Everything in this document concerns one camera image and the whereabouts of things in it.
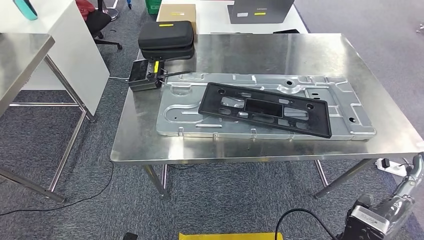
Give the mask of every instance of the wire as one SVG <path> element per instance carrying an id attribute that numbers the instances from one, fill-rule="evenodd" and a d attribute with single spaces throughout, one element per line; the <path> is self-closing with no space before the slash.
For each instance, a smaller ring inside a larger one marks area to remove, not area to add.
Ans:
<path id="1" fill-rule="evenodd" d="M 186 170 L 186 169 L 190 169 L 190 168 L 192 168 L 192 167 L 194 167 L 195 165 L 193 164 L 193 165 L 191 165 L 191 166 L 187 166 L 187 167 L 177 167 L 177 166 L 173 166 L 173 165 L 171 165 L 171 164 L 168 164 L 168 166 L 170 166 L 171 168 L 173 168 L 173 169 L 178 169 L 178 170 Z"/>
<path id="2" fill-rule="evenodd" d="M 117 76 L 110 76 L 110 79 L 122 79 L 122 80 L 128 80 L 130 79 L 129 77 L 117 77 Z"/>
<path id="3" fill-rule="evenodd" d="M 333 240 L 338 240 L 336 236 L 334 236 L 334 234 L 332 234 L 331 231 L 326 227 L 323 221 L 317 215 L 315 215 L 315 213 L 304 208 L 294 208 L 294 209 L 288 210 L 279 218 L 277 227 L 275 228 L 275 240 L 278 240 L 278 229 L 280 227 L 281 222 L 283 221 L 283 218 L 287 216 L 289 213 L 293 213 L 293 212 L 305 212 L 312 215 L 316 220 L 318 220 L 318 222 L 321 224 L 321 226 L 325 229 L 325 231 L 328 233 L 328 235 L 330 235 L 330 237 Z"/>
<path id="4" fill-rule="evenodd" d="M 108 188 L 108 187 L 109 187 L 109 184 L 111 184 L 112 177 L 113 177 L 113 175 L 114 175 L 114 163 L 113 163 L 112 161 L 110 161 L 110 163 L 112 164 L 112 172 L 110 173 L 109 181 L 107 182 L 106 186 L 105 186 L 105 187 L 104 187 L 104 188 L 103 188 L 103 189 L 102 189 L 99 193 L 97 193 L 97 194 L 96 194 L 96 195 L 94 195 L 94 196 L 87 197 L 87 198 L 84 198 L 84 199 L 78 200 L 78 201 L 76 201 L 76 202 L 74 202 L 74 203 L 71 203 L 71 204 L 68 204 L 68 205 L 64 205 L 64 206 L 60 206 L 60 207 L 55 207 L 55 208 L 48 208 L 48 209 L 18 209 L 18 210 L 13 210 L 13 211 L 9 211 L 9 212 L 5 212 L 5 213 L 0 214 L 0 217 L 1 217 L 1 216 L 5 216 L 5 215 L 9 215 L 9 214 L 13 214 L 13 213 L 17 213 L 17 212 L 50 212 L 50 211 L 54 211 L 54 210 L 64 209 L 64 208 L 67 208 L 67 207 L 73 206 L 73 205 L 75 205 L 75 204 L 79 204 L 79 203 L 81 203 L 81 202 L 84 202 L 84 201 L 87 201 L 87 200 L 93 199 L 93 198 L 95 198 L 95 197 L 99 196 L 100 194 L 102 194 L 102 193 L 103 193 L 103 191 L 104 191 L 106 188 Z"/>
<path id="5" fill-rule="evenodd" d="M 412 165 L 413 166 L 413 164 L 412 163 L 403 163 L 403 164 L 401 164 L 401 165 L 397 165 L 398 167 L 400 167 L 400 166 L 403 166 L 403 165 Z"/>

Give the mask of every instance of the gray laptop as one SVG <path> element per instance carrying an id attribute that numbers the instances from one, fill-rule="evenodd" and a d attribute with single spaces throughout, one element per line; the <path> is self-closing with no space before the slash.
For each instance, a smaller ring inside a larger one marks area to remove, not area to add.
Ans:
<path id="1" fill-rule="evenodd" d="M 232 24 L 280 24 L 295 0 L 235 0 L 228 5 Z"/>

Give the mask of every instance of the stainless steel table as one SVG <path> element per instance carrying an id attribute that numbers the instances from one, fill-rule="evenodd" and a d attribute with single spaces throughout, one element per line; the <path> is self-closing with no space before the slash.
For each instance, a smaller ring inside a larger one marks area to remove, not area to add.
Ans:
<path id="1" fill-rule="evenodd" d="M 31 33 L 0 33 L 0 116 L 8 107 L 79 107 L 82 111 L 81 117 L 70 138 L 62 159 L 58 164 L 56 173 L 48 189 L 19 176 L 12 171 L 0 166 L 0 176 L 14 183 L 20 184 L 34 190 L 57 202 L 64 202 L 65 198 L 54 192 L 59 181 L 69 153 L 74 145 L 75 139 L 83 124 L 84 118 L 90 122 L 95 120 L 94 116 L 86 108 L 83 101 L 71 87 L 65 76 L 49 57 L 48 52 L 55 44 L 55 40 L 48 34 Z M 15 102 L 21 88 L 29 80 L 37 66 L 45 61 L 58 80 L 63 84 L 68 94 L 75 103 L 67 102 Z"/>
<path id="2" fill-rule="evenodd" d="M 112 161 L 143 165 L 166 197 L 166 164 L 314 160 L 323 197 L 378 158 L 412 157 L 424 142 L 364 61 L 341 34 L 198 35 L 196 56 L 167 62 L 170 73 L 316 75 L 345 77 L 363 104 L 377 134 L 368 141 L 266 140 L 162 136 L 156 132 L 161 90 L 128 91 Z M 320 160 L 362 159 L 331 184 Z M 161 178 L 152 165 L 163 165 Z"/>

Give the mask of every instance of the white cable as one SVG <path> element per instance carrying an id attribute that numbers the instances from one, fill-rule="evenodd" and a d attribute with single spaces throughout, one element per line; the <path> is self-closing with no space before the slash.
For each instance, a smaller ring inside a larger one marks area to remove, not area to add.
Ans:
<path id="1" fill-rule="evenodd" d="M 128 80 L 130 79 L 129 77 L 117 77 L 117 76 L 110 76 L 110 79 L 122 79 L 122 80 Z"/>

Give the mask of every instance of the black zipper case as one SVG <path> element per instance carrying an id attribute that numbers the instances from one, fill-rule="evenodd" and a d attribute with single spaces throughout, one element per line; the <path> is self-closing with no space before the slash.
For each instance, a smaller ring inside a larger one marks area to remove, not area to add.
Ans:
<path id="1" fill-rule="evenodd" d="M 138 36 L 145 59 L 190 59 L 195 53 L 194 31 L 189 21 L 149 22 Z"/>

